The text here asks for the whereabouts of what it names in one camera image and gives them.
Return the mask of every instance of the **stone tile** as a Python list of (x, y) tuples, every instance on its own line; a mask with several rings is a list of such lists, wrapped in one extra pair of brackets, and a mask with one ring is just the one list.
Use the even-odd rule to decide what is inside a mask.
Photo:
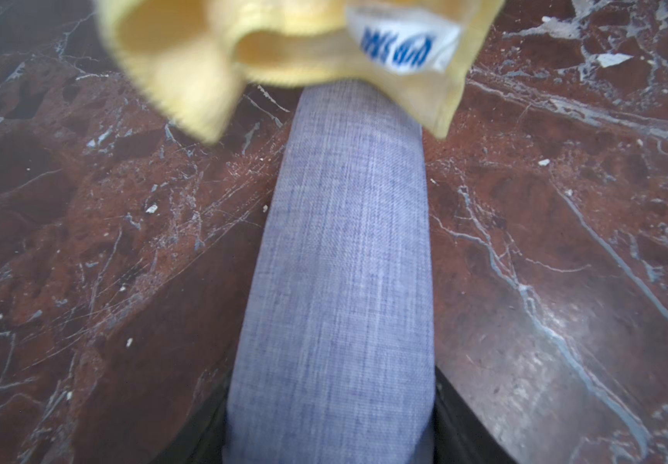
[[(147, 462), (230, 369), (298, 96), (204, 146), (0, 0), (0, 462)], [(668, 0), (508, 2), (424, 147), (450, 381), (520, 462), (668, 462)]]

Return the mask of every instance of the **leg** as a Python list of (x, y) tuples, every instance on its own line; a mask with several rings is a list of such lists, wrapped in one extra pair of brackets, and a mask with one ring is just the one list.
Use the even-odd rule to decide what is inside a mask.
[(257, 260), (223, 459), (431, 462), (422, 132), (362, 82), (307, 88)]

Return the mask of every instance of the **jeans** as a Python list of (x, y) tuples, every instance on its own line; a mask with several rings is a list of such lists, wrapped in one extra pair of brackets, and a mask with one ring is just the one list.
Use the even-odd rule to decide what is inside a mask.
[(363, 82), (307, 88), (257, 259), (226, 464), (432, 462), (421, 127)]

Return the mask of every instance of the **floor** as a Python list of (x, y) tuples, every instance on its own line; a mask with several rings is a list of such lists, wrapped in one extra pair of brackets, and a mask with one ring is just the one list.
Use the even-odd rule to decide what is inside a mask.
[[(202, 146), (0, 0), (0, 462), (147, 462), (228, 371), (298, 96)], [(521, 463), (668, 463), (668, 0), (509, 0), (424, 147), (450, 381)]]

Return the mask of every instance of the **marble floor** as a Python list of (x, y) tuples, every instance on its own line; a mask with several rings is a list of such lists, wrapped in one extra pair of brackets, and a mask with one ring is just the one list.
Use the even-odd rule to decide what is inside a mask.
[[(228, 371), (298, 96), (203, 146), (0, 0), (1, 463), (147, 462)], [(424, 147), (450, 381), (521, 463), (668, 463), (668, 0), (508, 0)]]

